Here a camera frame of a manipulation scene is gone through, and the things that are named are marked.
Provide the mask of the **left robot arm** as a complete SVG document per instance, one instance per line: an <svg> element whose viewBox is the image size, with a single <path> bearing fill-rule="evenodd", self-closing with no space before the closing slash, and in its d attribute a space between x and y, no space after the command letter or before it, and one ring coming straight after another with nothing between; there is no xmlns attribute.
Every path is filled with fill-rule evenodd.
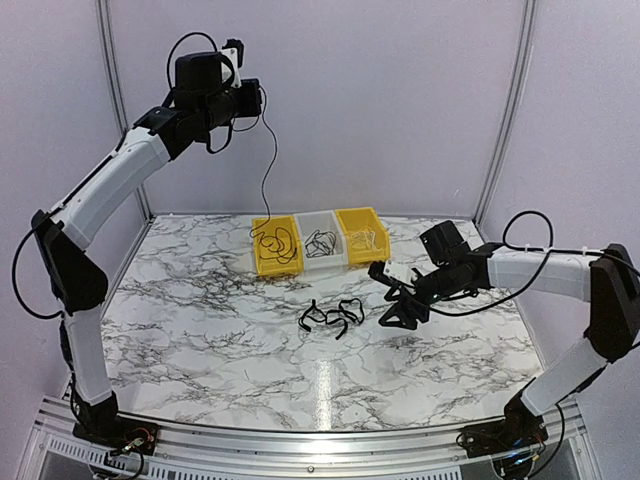
<svg viewBox="0 0 640 480"><path fill-rule="evenodd" d="M38 320L61 321L61 347L72 373L75 433L81 438L116 445L146 429L119 415L101 336L108 277L86 251L105 222L151 175L194 143L203 144L210 155L218 154L213 130L231 130L236 119L261 115L260 83L241 77L243 63L239 39L208 51L168 56L169 92L163 103L126 130L66 197L31 219L25 237L38 246L60 308L42 314L25 302L20 305Z"/></svg>

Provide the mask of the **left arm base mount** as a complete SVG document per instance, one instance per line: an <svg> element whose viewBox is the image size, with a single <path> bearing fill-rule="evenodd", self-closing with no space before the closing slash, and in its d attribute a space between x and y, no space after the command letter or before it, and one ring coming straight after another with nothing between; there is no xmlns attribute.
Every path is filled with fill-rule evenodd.
<svg viewBox="0 0 640 480"><path fill-rule="evenodd" d="M116 419L115 431L110 434L95 434L76 423L73 427L73 436L94 444L109 447L112 450L121 451L134 440L141 439L142 444L138 450L144 455L152 455L158 440L159 426L156 423L143 422L129 418Z"/></svg>

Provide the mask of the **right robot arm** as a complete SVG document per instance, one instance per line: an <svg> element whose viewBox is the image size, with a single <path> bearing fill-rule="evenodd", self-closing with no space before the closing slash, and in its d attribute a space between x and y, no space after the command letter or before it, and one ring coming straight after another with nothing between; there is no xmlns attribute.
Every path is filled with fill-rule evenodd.
<svg viewBox="0 0 640 480"><path fill-rule="evenodd" d="M539 427L543 415L587 388L609 366L639 347L639 269L619 243L604 248L559 248L549 218L543 246L506 237L471 247L451 221L420 236L433 268L427 273L390 260L375 261L369 276L387 287L385 327L413 331L431 315L464 318L522 296L580 303L587 318L575 340L505 405L494 438L515 448Z"/></svg>

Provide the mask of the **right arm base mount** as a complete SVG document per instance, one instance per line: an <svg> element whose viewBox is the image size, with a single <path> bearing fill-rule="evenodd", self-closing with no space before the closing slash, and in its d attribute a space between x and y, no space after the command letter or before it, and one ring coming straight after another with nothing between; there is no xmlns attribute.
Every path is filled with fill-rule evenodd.
<svg viewBox="0 0 640 480"><path fill-rule="evenodd" d="M535 421L529 427L514 427L502 419L463 427L456 444L465 450L468 458L477 458L541 445L547 439L543 421Z"/></svg>

